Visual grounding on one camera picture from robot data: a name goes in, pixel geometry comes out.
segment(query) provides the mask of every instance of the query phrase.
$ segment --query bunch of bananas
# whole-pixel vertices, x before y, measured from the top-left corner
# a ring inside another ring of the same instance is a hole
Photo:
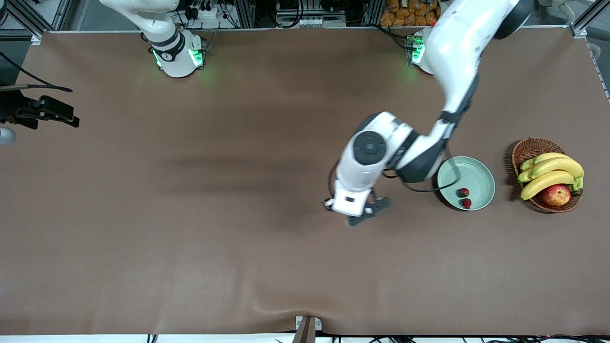
[[[547,187],[567,184],[572,192],[583,188],[583,167],[564,154],[546,153],[521,165],[519,183],[529,182],[521,191],[521,199],[528,200]]]

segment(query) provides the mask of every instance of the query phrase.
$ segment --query power strip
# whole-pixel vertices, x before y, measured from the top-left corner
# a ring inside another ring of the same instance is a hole
[[[218,14],[218,7],[212,7],[212,10],[205,11],[199,10],[198,19],[216,19],[216,15]]]

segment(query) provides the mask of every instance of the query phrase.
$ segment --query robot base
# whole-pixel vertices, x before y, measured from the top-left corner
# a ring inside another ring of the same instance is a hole
[[[157,57],[159,70],[163,70],[172,78],[184,78],[197,69],[202,70],[206,59],[206,40],[188,30],[180,32],[184,35],[185,44],[175,60],[168,62]]]

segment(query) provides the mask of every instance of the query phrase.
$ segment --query green led light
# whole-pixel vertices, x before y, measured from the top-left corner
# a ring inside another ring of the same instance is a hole
[[[199,51],[193,51],[191,49],[188,50],[188,54],[191,56],[191,59],[193,60],[193,63],[198,67],[200,66],[203,62],[202,62],[202,58],[201,58],[201,52]]]
[[[161,61],[159,60],[159,56],[157,55],[157,52],[155,50],[153,50],[152,54],[154,55],[154,58],[157,60],[157,65],[159,66],[159,68],[163,68],[163,66],[161,66]]]
[[[419,47],[417,47],[415,49],[415,51],[413,51],[413,59],[412,62],[413,63],[420,63],[422,61],[422,56],[423,56],[423,52],[426,50],[426,47],[424,46],[424,44],[420,44]]]

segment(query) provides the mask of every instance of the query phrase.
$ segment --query strawberry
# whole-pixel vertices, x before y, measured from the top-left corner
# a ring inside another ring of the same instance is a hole
[[[470,191],[468,190],[468,188],[461,188],[460,190],[458,190],[457,195],[460,198],[466,198],[470,195]]]
[[[462,199],[462,206],[465,209],[469,209],[470,206],[472,206],[472,200],[470,200],[470,199]]]

